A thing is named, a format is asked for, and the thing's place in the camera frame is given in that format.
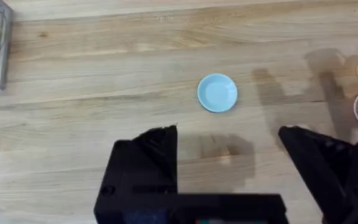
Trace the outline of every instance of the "small dish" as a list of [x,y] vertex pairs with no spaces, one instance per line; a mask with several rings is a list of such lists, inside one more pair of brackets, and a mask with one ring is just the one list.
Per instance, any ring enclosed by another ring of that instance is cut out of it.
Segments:
[[231,78],[214,73],[203,78],[198,85],[198,100],[201,105],[215,113],[231,109],[237,101],[237,87]]

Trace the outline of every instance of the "wooden surface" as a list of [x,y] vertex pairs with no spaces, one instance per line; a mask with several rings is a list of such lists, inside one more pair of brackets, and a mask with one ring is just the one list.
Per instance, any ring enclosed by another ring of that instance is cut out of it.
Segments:
[[[321,214],[282,125],[358,141],[358,0],[6,0],[0,223],[95,223],[112,144],[178,124],[181,192],[269,192],[291,223]],[[198,82],[229,75],[233,110]]]

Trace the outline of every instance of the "wooden table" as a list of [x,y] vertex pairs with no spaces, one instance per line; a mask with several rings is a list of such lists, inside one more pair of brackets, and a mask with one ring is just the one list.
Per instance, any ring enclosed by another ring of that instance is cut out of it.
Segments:
[[[282,125],[358,141],[358,0],[6,0],[0,223],[95,223],[112,144],[178,124],[181,192],[269,192],[291,223],[321,214]],[[234,109],[196,98],[230,76]]]

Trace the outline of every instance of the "light blue plate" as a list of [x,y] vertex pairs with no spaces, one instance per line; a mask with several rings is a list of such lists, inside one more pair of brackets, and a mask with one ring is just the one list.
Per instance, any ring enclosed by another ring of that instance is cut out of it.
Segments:
[[198,100],[203,107],[211,112],[225,112],[237,101],[236,84],[223,74],[210,74],[198,85]]

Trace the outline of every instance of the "wood grain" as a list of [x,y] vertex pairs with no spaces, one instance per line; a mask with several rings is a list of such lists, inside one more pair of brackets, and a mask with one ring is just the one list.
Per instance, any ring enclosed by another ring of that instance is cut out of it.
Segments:
[[[95,223],[114,141],[178,124],[181,192],[280,193],[291,223],[320,211],[277,138],[300,125],[358,141],[358,0],[7,0],[0,223]],[[209,73],[233,110],[196,98]]]

